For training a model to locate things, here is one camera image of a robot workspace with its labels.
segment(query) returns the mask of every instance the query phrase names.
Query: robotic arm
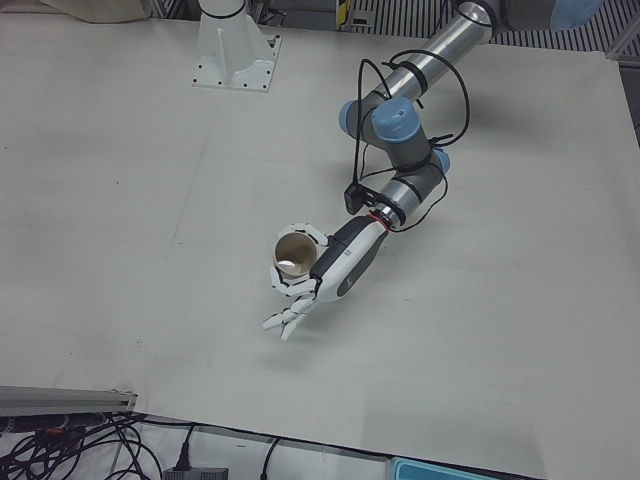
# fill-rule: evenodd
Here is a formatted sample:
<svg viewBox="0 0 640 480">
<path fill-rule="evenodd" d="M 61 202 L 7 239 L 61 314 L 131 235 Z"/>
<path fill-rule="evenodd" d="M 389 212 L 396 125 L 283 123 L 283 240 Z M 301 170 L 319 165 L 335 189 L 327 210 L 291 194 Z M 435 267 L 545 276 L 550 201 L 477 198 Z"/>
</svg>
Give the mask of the robotic arm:
<svg viewBox="0 0 640 480">
<path fill-rule="evenodd" d="M 413 50 L 407 60 L 361 99 L 340 111 L 341 129 L 349 136 L 384 150 L 395 171 L 380 192 L 353 183 L 345 191 L 351 215 L 363 206 L 366 215 L 349 220 L 327 236 L 309 224 L 294 224 L 279 234 L 271 267 L 272 286 L 294 297 L 291 307 L 263 322 L 265 330 L 281 327 L 286 340 L 320 302 L 344 296 L 375 258 L 389 231 L 405 224 L 449 169 L 449 157 L 429 141 L 413 106 L 426 91 L 475 45 L 488 43 L 505 30 L 571 28 L 586 23 L 603 0 L 456 0 L 458 15 L 437 37 Z M 305 248 L 278 247 L 292 235 L 312 241 Z M 326 248 L 316 260 L 316 247 Z M 295 272 L 288 270 L 291 266 Z"/>
</svg>

